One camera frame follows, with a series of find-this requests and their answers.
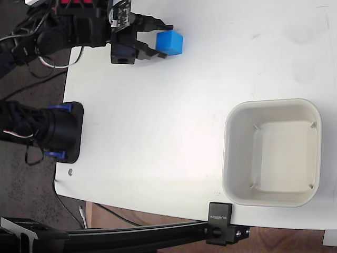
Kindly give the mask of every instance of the red component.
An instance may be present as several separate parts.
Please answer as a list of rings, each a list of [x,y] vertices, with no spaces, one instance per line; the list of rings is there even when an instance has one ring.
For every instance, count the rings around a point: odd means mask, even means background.
[[[69,3],[70,0],[61,0],[61,4],[67,4]],[[83,3],[85,4],[91,4],[93,1],[92,0],[82,0]],[[80,3],[80,0],[73,0],[73,3],[74,4],[79,4]]]

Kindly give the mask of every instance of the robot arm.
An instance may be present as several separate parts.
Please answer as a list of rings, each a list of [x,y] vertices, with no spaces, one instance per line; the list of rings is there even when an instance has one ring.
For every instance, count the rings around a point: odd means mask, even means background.
[[[38,56],[75,46],[111,43],[111,62],[134,64],[135,59],[166,58],[167,54],[137,41],[137,32],[172,30],[161,20],[131,12],[131,0],[26,0],[27,16],[0,39],[0,78]]]

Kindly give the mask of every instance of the white cable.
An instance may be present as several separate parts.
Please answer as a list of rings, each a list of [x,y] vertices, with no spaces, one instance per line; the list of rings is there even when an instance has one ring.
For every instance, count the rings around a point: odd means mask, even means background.
[[[83,49],[84,49],[84,47],[82,46],[82,47],[81,47],[81,50],[80,50],[80,54],[78,55],[76,61],[73,62],[73,63],[71,63],[71,64],[69,64],[69,65],[66,65],[66,66],[53,66],[53,65],[47,63],[47,62],[43,59],[42,56],[39,56],[38,58],[39,58],[40,62],[41,62],[44,66],[50,67],[51,69],[66,69],[66,68],[68,68],[68,67],[70,67],[70,66],[72,66],[72,65],[75,65],[75,64],[81,59],[82,54],[83,54]]]
[[[81,215],[82,220],[83,220],[84,228],[88,228],[88,223],[86,222],[86,218],[85,218],[85,213],[84,213],[83,207],[79,206],[78,209],[80,211],[80,215]]]
[[[15,133],[15,132],[7,131],[7,130],[4,130],[4,133],[8,133],[8,134],[10,134],[10,135],[13,135],[13,136],[19,137],[19,138],[29,138],[29,137],[33,137],[33,134],[28,135],[28,136],[22,136],[22,135],[19,135],[19,134]]]

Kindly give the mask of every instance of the white table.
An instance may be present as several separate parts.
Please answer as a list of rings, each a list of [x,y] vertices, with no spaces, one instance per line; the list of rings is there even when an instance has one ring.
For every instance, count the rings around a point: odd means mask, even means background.
[[[337,229],[337,2],[133,0],[184,35],[166,60],[110,64],[86,48],[64,101],[84,106],[81,154],[57,164],[58,194],[207,220],[222,189],[224,125],[249,100],[305,98],[323,121],[321,183],[299,208],[234,206],[238,225]],[[154,47],[155,33],[139,39]],[[77,57],[74,49],[71,57]],[[69,168],[73,175],[68,175]]]

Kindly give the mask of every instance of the blue cube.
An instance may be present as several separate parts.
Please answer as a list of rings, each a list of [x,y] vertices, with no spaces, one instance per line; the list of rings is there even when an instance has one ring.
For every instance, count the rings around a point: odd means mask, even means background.
[[[183,38],[175,31],[157,33],[156,50],[168,55],[182,54]]]

